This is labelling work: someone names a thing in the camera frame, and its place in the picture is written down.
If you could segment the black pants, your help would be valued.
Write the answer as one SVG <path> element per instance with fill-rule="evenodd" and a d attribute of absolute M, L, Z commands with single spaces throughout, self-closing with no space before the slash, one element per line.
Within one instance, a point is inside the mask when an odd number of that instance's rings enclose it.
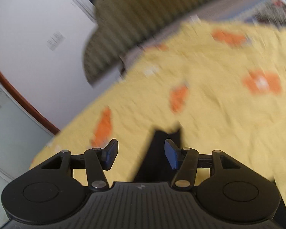
<path fill-rule="evenodd" d="M 181 127 L 171 133 L 155 130 L 148 150 L 142 160 L 133 182 L 171 182 L 176 173 L 165 155 L 165 141 L 171 139 L 177 147 L 181 147 Z"/>

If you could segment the frosted glass wardrobe door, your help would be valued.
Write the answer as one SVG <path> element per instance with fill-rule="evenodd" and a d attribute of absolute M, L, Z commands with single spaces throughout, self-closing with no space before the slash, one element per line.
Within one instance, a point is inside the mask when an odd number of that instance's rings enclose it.
<path fill-rule="evenodd" d="M 1 205 L 4 187 L 29 169 L 58 132 L 0 72 L 0 227 L 8 220 Z"/>

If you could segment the yellow bedsheet with orange prints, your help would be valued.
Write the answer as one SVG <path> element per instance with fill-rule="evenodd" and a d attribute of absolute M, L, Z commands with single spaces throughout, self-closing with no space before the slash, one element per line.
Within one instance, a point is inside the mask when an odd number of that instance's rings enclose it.
<path fill-rule="evenodd" d="M 73 154 L 111 139 L 109 182 L 131 181 L 154 131 L 181 130 L 181 145 L 219 149 L 269 180 L 286 205 L 286 28 L 184 23 L 148 47 L 125 78 L 90 104 L 33 159 Z"/>

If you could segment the olive padded headboard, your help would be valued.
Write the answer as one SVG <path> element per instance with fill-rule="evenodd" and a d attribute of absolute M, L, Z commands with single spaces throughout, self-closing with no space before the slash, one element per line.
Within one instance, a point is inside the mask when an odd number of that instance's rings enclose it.
<path fill-rule="evenodd" d="M 88 83 L 97 83 L 137 44 L 210 1 L 214 0 L 95 0 L 97 29 L 83 56 Z"/>

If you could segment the striped pillow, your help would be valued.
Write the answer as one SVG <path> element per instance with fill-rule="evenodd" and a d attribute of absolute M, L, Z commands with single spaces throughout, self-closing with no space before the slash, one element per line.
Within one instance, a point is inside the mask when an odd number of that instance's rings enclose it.
<path fill-rule="evenodd" d="M 244 12 L 245 10 L 257 5 L 263 0 L 214 0 L 198 9 L 194 9 L 179 19 L 164 26 L 161 30 L 154 33 L 150 38 L 135 45 L 124 56 L 120 57 L 122 69 L 118 80 L 122 80 L 126 72 L 134 65 L 135 60 L 143 53 L 147 47 L 155 46 L 164 39 L 176 33 L 182 22 L 197 22 L 199 20 L 221 21 L 229 20 Z"/>

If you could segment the patterned blanket pile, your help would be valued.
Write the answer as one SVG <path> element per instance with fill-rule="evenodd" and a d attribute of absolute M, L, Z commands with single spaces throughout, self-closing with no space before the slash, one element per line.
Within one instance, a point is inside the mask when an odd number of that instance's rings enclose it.
<path fill-rule="evenodd" d="M 286 27 L 286 0 L 265 0 L 242 15 L 247 23 Z"/>

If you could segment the white wall socket plate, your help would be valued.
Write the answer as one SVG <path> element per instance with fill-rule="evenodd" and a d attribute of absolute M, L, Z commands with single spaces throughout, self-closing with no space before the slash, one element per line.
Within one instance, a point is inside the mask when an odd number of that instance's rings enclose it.
<path fill-rule="evenodd" d="M 50 38 L 47 40 L 47 47 L 54 51 L 65 39 L 65 37 L 60 32 L 53 33 Z"/>

